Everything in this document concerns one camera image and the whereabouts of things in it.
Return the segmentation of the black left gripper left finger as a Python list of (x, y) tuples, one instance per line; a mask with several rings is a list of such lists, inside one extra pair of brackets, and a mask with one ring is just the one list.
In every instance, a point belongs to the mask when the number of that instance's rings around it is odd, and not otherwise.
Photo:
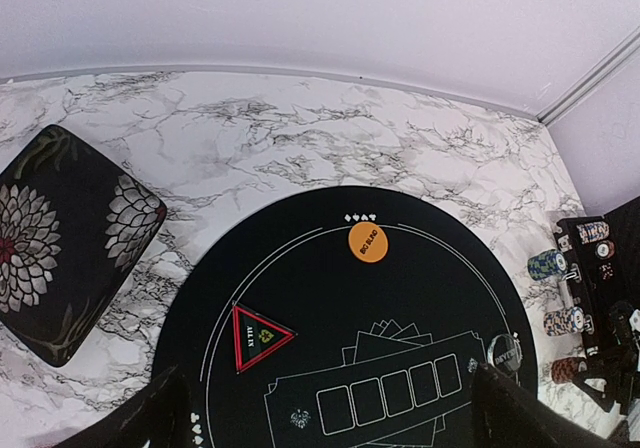
[(99, 422), (60, 442), (60, 447), (187, 447), (191, 397), (176, 367), (164, 370)]

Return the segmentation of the orange big blind button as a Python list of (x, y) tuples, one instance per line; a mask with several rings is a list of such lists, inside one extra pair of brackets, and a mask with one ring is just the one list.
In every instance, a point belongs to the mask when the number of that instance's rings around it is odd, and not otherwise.
[(348, 245), (358, 260), (369, 264), (384, 259), (389, 250), (384, 230), (370, 221), (358, 222), (350, 229)]

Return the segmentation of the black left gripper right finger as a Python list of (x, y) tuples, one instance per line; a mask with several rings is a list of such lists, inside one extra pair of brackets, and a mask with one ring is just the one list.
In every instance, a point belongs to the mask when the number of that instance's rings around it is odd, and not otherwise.
[(563, 418), (491, 365), (472, 381), (476, 447), (613, 447), (615, 444)]

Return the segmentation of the white red chip stack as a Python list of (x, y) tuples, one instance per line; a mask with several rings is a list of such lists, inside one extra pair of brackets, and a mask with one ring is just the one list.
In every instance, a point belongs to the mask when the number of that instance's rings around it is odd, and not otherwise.
[(577, 306), (546, 312), (543, 328), (548, 336), (581, 333), (585, 329), (584, 311)]

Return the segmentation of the red triangular all-in marker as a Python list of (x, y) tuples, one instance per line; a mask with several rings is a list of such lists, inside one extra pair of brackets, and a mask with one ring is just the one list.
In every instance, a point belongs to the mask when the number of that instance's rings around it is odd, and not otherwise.
[(297, 336), (292, 329), (240, 303), (232, 308), (232, 327), (238, 374), (246, 372)]

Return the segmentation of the black dealer button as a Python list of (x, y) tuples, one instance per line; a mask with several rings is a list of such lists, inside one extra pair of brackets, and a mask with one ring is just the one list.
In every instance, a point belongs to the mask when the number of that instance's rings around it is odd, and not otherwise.
[(487, 361), (502, 371), (517, 371), (522, 363), (522, 351), (517, 338), (509, 333), (495, 336), (487, 350)]

